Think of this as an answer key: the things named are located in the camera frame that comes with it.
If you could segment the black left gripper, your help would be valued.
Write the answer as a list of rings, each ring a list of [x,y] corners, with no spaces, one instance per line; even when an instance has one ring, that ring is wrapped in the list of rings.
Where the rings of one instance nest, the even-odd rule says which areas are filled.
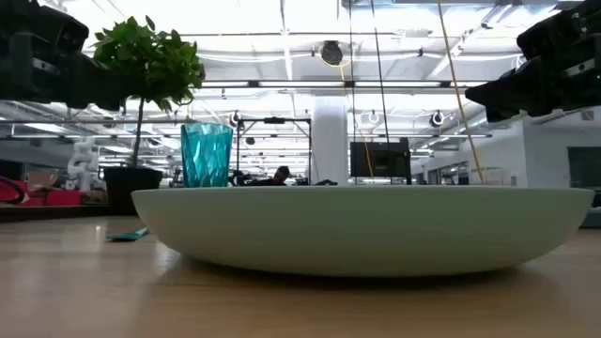
[[[37,0],[0,0],[0,100],[118,111],[137,79],[82,54],[89,29]]]

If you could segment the teal faceted plastic cup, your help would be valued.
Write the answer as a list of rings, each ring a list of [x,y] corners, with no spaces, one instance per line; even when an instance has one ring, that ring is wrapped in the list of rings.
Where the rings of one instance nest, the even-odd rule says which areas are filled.
[[[189,123],[180,127],[185,188],[226,187],[233,129],[222,124]]]

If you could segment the black monitor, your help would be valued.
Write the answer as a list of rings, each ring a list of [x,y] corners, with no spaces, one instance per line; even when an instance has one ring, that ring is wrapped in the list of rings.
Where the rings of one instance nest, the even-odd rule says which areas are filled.
[[[386,142],[351,142],[350,175],[352,177],[411,177],[410,150],[407,138]]]

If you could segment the black metal frame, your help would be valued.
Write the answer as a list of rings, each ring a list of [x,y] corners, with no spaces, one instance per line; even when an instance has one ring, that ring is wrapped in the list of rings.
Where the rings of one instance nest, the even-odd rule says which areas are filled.
[[[270,116],[240,118],[232,145],[236,156],[228,184],[248,186],[253,180],[272,177],[280,166],[288,166],[286,183],[311,182],[312,119]]]

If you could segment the green leafy potted tree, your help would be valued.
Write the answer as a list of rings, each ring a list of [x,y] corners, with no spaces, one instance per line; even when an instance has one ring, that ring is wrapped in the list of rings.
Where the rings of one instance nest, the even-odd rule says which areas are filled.
[[[144,25],[130,17],[95,34],[93,58],[109,70],[132,77],[128,95],[139,101],[135,142],[129,166],[138,163],[141,128],[147,103],[170,114],[194,100],[193,91],[202,87],[205,68],[197,55],[197,44],[184,41],[175,29],[158,31],[146,18]]]

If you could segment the white pillar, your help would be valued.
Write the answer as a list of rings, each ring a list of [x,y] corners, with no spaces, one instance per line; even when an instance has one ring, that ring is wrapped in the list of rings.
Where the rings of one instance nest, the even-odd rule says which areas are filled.
[[[312,180],[348,184],[347,100],[315,97],[312,114]]]

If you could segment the person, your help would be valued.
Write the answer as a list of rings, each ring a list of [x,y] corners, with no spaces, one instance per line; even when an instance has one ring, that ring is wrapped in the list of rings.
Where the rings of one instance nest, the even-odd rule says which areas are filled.
[[[290,176],[288,166],[280,166],[275,174],[270,178],[253,180],[249,183],[250,186],[285,186],[285,181]]]

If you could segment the cardboard box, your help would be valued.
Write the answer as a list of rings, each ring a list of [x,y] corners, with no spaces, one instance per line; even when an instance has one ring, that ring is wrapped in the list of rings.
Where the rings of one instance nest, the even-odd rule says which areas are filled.
[[[30,171],[27,188],[29,191],[51,189],[57,179],[58,173],[56,171]]]

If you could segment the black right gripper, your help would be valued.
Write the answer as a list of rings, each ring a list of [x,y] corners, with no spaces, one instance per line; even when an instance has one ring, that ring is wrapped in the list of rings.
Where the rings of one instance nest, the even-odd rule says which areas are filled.
[[[536,23],[516,43],[526,63],[465,91],[485,107],[488,123],[601,106],[601,0],[584,0]]]

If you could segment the black plant pot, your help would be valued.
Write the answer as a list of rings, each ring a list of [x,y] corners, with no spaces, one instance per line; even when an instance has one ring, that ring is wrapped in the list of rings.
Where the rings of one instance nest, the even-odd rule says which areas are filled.
[[[160,187],[162,172],[145,167],[107,167],[103,171],[110,209],[116,215],[136,215],[131,193]]]

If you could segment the red bin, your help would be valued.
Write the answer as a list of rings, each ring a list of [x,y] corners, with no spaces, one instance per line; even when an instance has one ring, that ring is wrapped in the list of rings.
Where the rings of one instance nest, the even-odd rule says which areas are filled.
[[[24,181],[0,176],[0,204],[14,207],[75,207],[82,204],[78,191],[29,188]]]

